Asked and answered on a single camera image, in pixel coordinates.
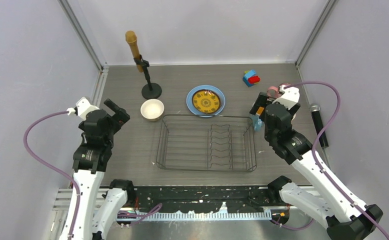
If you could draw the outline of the blue glazed mug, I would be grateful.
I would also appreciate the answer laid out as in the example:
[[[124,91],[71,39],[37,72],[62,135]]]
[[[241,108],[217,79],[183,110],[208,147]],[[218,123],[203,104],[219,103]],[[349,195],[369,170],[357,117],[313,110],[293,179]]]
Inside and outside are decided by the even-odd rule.
[[[252,125],[255,132],[259,132],[262,128],[263,120],[261,119],[261,115],[264,109],[264,107],[260,106],[255,113],[250,114],[250,118],[252,120]]]

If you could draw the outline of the pink patterned mug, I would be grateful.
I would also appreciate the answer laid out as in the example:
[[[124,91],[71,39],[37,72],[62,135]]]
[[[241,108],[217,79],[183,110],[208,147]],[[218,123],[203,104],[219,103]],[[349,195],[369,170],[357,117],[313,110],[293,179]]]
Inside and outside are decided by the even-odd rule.
[[[268,97],[277,99],[284,94],[284,92],[283,92],[284,87],[287,87],[290,85],[291,85],[290,83],[282,83],[279,86],[270,86],[266,91],[266,95]]]

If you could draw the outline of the beige floral bowl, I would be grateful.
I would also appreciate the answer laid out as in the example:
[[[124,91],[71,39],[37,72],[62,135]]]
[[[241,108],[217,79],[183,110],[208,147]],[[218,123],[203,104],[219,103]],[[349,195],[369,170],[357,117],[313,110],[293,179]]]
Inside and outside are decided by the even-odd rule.
[[[140,107],[142,117],[148,121],[158,121],[165,111],[165,106],[158,99],[148,99]]]

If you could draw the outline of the yellow plate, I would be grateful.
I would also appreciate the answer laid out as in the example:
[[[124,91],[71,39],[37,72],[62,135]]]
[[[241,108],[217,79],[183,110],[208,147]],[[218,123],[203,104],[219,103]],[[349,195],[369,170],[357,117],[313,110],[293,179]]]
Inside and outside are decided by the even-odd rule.
[[[191,102],[196,110],[206,115],[216,113],[222,105],[218,94],[208,89],[201,89],[195,92]]]

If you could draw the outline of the light blue plate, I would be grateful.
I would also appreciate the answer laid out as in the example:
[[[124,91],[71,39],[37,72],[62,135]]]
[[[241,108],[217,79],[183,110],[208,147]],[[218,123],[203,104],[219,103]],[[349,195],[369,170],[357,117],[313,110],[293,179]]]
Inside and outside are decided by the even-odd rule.
[[[220,100],[220,105],[219,105],[219,107],[218,107],[218,109],[217,109],[217,111],[215,113],[202,114],[197,108],[195,108],[194,104],[192,103],[192,98],[195,95],[195,93],[197,93],[197,92],[199,92],[201,90],[207,90],[207,91],[211,91],[211,92],[217,94],[217,97]],[[217,87],[215,87],[215,86],[212,86],[212,85],[199,85],[197,87],[194,87],[187,94],[186,105],[187,105],[187,108],[189,109],[189,111],[192,112],[194,115],[202,117],[202,118],[210,118],[210,117],[213,117],[214,115],[218,115],[224,109],[224,107],[226,105],[226,98],[225,98],[223,92],[220,89],[218,89]]]

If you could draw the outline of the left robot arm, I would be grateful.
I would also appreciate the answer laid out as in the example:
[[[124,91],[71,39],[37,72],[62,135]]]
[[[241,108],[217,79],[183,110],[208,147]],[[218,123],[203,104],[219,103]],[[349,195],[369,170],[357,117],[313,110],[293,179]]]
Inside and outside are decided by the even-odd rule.
[[[120,208],[130,207],[136,200],[132,181],[115,179],[110,183],[103,204],[95,210],[101,182],[112,156],[114,135],[130,120],[126,110],[109,98],[103,103],[114,112],[113,115],[92,105],[85,97],[73,109],[82,119],[78,125],[82,141],[73,154],[73,190],[61,240],[106,239]]]

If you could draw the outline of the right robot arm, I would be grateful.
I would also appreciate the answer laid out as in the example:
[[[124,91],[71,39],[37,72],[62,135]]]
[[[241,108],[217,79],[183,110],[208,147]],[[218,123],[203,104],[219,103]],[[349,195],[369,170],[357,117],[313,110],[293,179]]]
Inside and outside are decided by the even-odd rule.
[[[293,110],[260,92],[249,112],[264,123],[264,139],[275,154],[320,194],[314,196],[282,175],[268,184],[272,204],[285,202],[297,207],[318,222],[332,240],[364,240],[377,228],[383,216],[381,208],[366,204],[327,168],[311,142],[293,129]]]

